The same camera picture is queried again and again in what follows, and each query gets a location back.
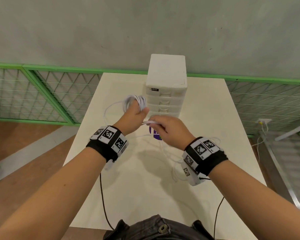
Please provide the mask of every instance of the wristband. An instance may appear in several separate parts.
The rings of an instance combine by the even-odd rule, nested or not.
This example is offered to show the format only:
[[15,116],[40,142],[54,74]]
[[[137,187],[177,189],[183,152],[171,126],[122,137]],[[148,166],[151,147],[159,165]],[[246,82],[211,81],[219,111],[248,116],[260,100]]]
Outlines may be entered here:
[[182,154],[183,160],[196,172],[208,176],[220,162],[228,160],[224,151],[205,137],[192,141]]
[[90,137],[87,147],[95,149],[108,162],[109,160],[116,161],[128,145],[128,140],[118,128],[114,126],[101,126]]

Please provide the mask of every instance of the gray jeans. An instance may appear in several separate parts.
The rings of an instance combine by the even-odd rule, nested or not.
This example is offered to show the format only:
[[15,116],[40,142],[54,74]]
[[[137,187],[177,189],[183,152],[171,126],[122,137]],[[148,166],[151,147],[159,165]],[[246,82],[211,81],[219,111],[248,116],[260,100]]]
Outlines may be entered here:
[[192,226],[162,218],[160,215],[152,216],[131,226],[120,220],[113,231],[107,231],[104,240],[214,240],[205,230],[201,221],[196,220]]

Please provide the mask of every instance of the forearm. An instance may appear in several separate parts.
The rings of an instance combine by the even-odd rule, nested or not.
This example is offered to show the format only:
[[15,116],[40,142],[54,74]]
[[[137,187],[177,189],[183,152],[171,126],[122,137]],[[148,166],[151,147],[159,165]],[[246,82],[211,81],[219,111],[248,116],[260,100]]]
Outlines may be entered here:
[[48,179],[0,227],[0,239],[60,239],[95,184],[106,160],[85,148]]
[[300,239],[300,210],[231,161],[209,174],[225,199],[260,239]]

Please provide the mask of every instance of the jeans button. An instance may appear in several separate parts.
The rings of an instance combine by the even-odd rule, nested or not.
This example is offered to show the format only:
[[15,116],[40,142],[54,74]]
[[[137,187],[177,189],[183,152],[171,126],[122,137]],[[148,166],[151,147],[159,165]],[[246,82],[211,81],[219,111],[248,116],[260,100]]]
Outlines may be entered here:
[[166,224],[162,224],[159,227],[159,233],[165,233],[167,229],[168,229],[168,226]]

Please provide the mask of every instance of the floor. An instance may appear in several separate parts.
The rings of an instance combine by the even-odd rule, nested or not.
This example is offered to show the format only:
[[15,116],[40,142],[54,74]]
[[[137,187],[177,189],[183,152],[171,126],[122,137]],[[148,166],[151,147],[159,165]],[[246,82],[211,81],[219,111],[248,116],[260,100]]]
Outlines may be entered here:
[[[4,167],[5,160],[8,164],[14,160],[14,156],[24,148],[30,148],[32,143],[38,140],[54,141],[51,149],[31,158],[35,154],[27,155],[29,161],[18,169],[8,170],[7,176],[0,180],[0,226],[3,222],[49,177],[56,173],[63,165],[68,151],[74,140],[76,132],[72,127],[61,128],[57,125],[0,122],[0,165]],[[58,131],[67,130],[67,137],[60,138]],[[268,187],[273,188],[270,178],[265,173],[263,165],[260,165]],[[105,230],[69,227],[63,240],[98,240],[102,239]]]

